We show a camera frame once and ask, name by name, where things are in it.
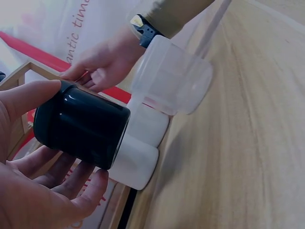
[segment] white cylinder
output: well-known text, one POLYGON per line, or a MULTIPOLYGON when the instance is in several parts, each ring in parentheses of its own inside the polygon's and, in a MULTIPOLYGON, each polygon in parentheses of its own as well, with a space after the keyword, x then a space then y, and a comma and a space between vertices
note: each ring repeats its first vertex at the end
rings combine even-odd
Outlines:
POLYGON ((158 161, 157 148, 125 134, 109 177, 136 190, 142 190, 150 180, 158 161))
POLYGON ((127 127, 127 133, 144 143, 158 147, 167 130, 169 116, 142 104, 142 101, 134 97, 127 104, 127 108, 131 111, 132 120, 127 127))

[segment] black container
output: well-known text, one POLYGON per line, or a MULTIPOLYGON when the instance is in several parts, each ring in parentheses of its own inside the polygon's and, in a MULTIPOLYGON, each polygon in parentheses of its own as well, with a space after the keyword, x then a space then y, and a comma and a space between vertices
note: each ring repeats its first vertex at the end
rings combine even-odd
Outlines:
POLYGON ((60 91, 37 108, 34 134, 51 149, 108 170, 113 165, 129 109, 62 81, 60 91))

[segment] wooden table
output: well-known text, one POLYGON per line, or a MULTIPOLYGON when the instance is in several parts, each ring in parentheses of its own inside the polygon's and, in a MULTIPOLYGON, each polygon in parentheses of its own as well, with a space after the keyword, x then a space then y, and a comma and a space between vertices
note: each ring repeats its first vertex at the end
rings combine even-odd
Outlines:
POLYGON ((304 25, 303 0, 233 0, 209 92, 173 118, 128 228, 305 228, 304 25))

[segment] wooden frame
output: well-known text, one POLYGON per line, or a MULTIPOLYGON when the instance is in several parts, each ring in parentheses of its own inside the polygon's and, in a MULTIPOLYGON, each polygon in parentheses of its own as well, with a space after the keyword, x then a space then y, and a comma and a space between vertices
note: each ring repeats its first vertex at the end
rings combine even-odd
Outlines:
MULTIPOLYGON (((11 88, 23 85, 25 83, 25 73, 29 70, 33 70, 34 72, 38 73, 39 75, 43 76, 48 80, 61 80, 61 78, 53 69, 48 68, 47 66, 37 61, 31 60, 23 64, 21 67, 16 69, 12 74, 7 76, 0 83, 0 91, 9 90, 11 88)), ((80 88, 82 90, 88 91, 88 89, 86 88, 83 87, 80 88)), ((10 137, 10 147, 7 155, 7 160, 12 160, 14 158, 21 144, 26 140, 26 138, 29 136, 31 131, 32 128, 29 127, 28 125, 26 114, 24 114, 21 118, 16 120, 16 122, 12 127, 12 134, 10 137)), ((33 147, 33 149, 31 150, 34 151, 40 146, 41 144, 37 143, 35 147, 33 147)), ((51 166, 55 163, 55 161, 58 159, 59 156, 60 154, 57 154, 55 158, 53 158, 49 163, 43 166, 41 170, 39 170, 32 178, 41 176, 45 172, 47 172, 51 168, 51 166)), ((107 220, 102 219, 100 228, 115 229, 118 227, 124 206, 126 204, 129 195, 129 191, 130 191, 129 187, 122 184, 116 184, 112 192, 112 197, 109 200, 109 204, 115 207, 114 214, 113 214, 113 210, 107 207, 105 214, 103 216, 103 218, 107 218, 107 220)))

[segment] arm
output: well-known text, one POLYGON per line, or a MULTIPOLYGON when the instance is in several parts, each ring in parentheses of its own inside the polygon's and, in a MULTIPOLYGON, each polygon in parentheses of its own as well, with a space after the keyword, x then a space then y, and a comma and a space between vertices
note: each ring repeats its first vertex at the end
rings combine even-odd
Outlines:
POLYGON ((128 18, 139 13, 165 37, 172 38, 213 2, 214 0, 143 0, 128 18))

